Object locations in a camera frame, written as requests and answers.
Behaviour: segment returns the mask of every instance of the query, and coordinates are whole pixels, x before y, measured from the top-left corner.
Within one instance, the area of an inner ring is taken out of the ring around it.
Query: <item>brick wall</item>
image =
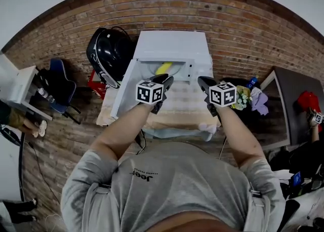
[[[203,31],[219,78],[262,80],[278,65],[324,83],[323,37],[272,0],[66,0],[29,23],[4,52],[18,68],[66,59],[82,86],[92,71],[88,42],[98,27],[112,26],[133,38],[141,30]]]

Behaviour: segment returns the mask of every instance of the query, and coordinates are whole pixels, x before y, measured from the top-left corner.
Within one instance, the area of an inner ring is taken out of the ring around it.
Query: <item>red cloth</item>
[[[303,92],[299,96],[297,102],[305,112],[308,112],[309,108],[314,109],[316,112],[321,112],[319,108],[318,97],[312,92]],[[318,131],[322,131],[321,125],[318,126]]]

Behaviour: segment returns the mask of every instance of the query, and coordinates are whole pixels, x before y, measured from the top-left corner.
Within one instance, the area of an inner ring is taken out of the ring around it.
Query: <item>gray t-shirt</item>
[[[202,211],[242,230],[250,182],[270,200],[282,197],[279,182],[265,180],[274,177],[267,162],[253,165],[244,174],[185,143],[153,146],[120,165],[89,150],[63,188],[63,218],[69,231],[95,232],[104,227],[105,231],[137,232],[177,213]],[[265,172],[258,172],[260,166],[266,167]],[[103,190],[94,192],[94,183]]]

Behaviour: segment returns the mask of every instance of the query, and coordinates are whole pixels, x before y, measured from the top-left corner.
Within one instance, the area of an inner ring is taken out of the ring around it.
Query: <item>purple cloth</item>
[[[261,115],[269,113],[268,107],[264,104],[268,101],[268,96],[263,92],[252,96],[252,110],[257,110]]]

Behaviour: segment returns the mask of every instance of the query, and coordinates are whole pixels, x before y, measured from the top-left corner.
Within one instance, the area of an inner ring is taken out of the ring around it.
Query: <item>table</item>
[[[35,95],[37,92],[37,88],[31,83],[36,74],[38,74],[38,70],[35,65],[19,70],[19,73],[14,79],[8,101],[23,105],[41,115],[43,118],[51,121],[53,119],[51,116],[29,104],[31,96]]]
[[[306,142],[309,138],[306,113],[300,113],[297,110],[296,101],[304,91],[313,92],[318,97],[319,106],[323,111],[324,92],[320,81],[301,73],[281,67],[275,67],[260,85],[261,90],[264,90],[273,80],[275,80],[277,84],[284,111],[287,139],[268,145],[267,147],[271,149],[285,145],[298,145]]]

